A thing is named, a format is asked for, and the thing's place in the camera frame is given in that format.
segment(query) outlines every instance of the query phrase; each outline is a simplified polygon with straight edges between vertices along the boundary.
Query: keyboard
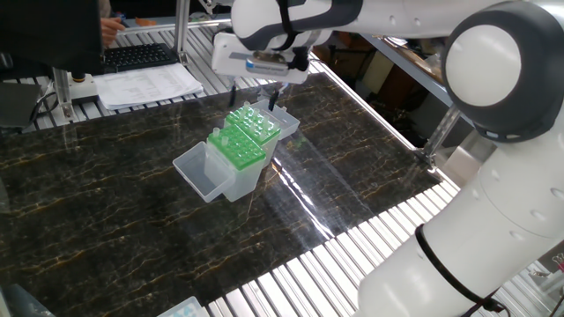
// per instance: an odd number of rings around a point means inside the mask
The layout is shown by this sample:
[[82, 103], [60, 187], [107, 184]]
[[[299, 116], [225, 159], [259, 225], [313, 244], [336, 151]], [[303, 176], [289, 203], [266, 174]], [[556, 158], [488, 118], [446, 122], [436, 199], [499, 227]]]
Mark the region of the keyboard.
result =
[[141, 70], [178, 63], [178, 57], [167, 44], [146, 44], [127, 48], [109, 48], [104, 52], [109, 72]]

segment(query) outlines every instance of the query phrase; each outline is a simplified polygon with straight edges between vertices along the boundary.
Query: black cable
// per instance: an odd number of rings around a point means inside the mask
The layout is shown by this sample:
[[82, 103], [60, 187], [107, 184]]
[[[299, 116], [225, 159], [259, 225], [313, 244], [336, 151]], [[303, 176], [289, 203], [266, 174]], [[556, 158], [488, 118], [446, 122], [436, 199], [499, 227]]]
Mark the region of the black cable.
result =
[[[55, 100], [55, 103], [53, 104], [53, 106], [51, 108], [49, 108], [48, 104], [47, 104], [47, 98], [54, 96], [55, 94], [56, 94], [56, 92], [48, 93], [45, 96], [41, 97], [41, 99], [39, 99], [39, 101], [37, 101], [37, 103], [35, 104], [35, 108], [38, 109], [37, 110], [38, 114], [48, 114], [48, 113], [50, 113], [50, 112], [52, 112], [53, 110], [56, 109], [56, 107], [59, 105], [59, 100]], [[41, 106], [41, 103], [43, 103], [43, 105], [47, 109], [46, 111], [39, 112], [39, 107]]]
[[553, 317], [554, 314], [556, 313], [556, 311], [558, 310], [558, 308], [560, 308], [560, 306], [562, 305], [562, 302], [564, 302], [564, 295], [560, 296], [560, 300], [558, 301], [558, 304], [556, 304], [556, 307], [554, 308], [553, 312], [550, 314], [550, 316], [548, 317]]
[[508, 313], [508, 317], [511, 317], [511, 312], [509, 311], [508, 307], [503, 305], [502, 303], [497, 303], [497, 305], [503, 307], [503, 309]]

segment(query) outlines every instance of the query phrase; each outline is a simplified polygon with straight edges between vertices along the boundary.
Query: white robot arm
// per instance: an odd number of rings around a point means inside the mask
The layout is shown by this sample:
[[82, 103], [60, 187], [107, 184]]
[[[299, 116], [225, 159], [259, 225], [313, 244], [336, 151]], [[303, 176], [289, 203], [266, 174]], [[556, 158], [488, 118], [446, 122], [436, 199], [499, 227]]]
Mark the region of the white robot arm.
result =
[[442, 55], [449, 95], [499, 145], [449, 206], [362, 281], [355, 317], [499, 311], [488, 297], [564, 240], [564, 3], [295, 0], [287, 10], [279, 3], [235, 1], [234, 34], [215, 40], [216, 71], [300, 83], [307, 76], [300, 58], [331, 30], [449, 35]]
[[309, 49], [332, 31], [446, 36], [465, 18], [502, 1], [237, 0], [234, 33], [216, 35], [212, 67], [223, 75], [299, 84], [308, 76]]

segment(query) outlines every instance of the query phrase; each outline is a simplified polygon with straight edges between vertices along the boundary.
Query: metal pole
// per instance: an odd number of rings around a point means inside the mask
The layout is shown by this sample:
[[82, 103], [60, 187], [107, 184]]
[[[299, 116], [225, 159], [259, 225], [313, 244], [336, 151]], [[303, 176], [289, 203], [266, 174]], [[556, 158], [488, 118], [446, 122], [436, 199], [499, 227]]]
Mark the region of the metal pole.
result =
[[456, 105], [452, 105], [444, 118], [442, 118], [437, 129], [433, 132], [433, 135], [429, 137], [429, 141], [425, 147], [417, 151], [421, 159], [424, 159], [431, 164], [431, 166], [434, 166], [435, 153], [439, 150], [439, 147], [441, 147], [447, 136], [449, 136], [450, 131], [455, 127], [461, 114]]
[[184, 45], [190, 15], [190, 0], [176, 0], [176, 25], [174, 26], [174, 51], [183, 65], [188, 64]]
[[55, 92], [59, 100], [59, 108], [63, 111], [64, 119], [68, 122], [77, 122], [71, 99], [71, 89], [69, 88], [69, 76], [66, 70], [53, 69], [55, 79]]

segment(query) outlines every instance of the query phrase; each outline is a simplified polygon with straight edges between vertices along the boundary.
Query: desk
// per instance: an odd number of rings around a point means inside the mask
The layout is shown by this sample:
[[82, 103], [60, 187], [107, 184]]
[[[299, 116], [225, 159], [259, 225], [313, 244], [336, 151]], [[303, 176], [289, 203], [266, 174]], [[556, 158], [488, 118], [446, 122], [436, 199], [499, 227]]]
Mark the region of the desk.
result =
[[57, 317], [156, 316], [192, 295], [208, 304], [438, 183], [318, 74], [279, 103], [301, 132], [278, 146], [257, 190], [206, 204], [172, 160], [220, 125], [228, 100], [7, 137], [0, 283]]
[[[280, 163], [254, 194], [204, 204], [171, 162], [226, 114], [227, 96], [216, 95], [227, 89], [209, 68], [217, 27], [188, 31], [188, 69], [202, 94], [117, 112], [84, 104], [75, 107], [79, 123], [53, 114], [8, 138], [0, 150], [0, 284], [22, 284], [58, 317], [153, 317], [192, 295], [215, 317], [350, 315], [361, 278], [456, 194], [448, 180], [434, 185], [406, 152], [412, 145], [313, 62], [310, 71], [331, 81], [311, 78], [281, 100], [302, 125], [277, 149]], [[129, 29], [116, 45], [170, 46], [173, 30]], [[536, 299], [527, 278], [524, 271], [502, 288], [499, 299], [515, 316], [531, 315], [520, 305], [535, 312], [544, 304], [515, 300]]]

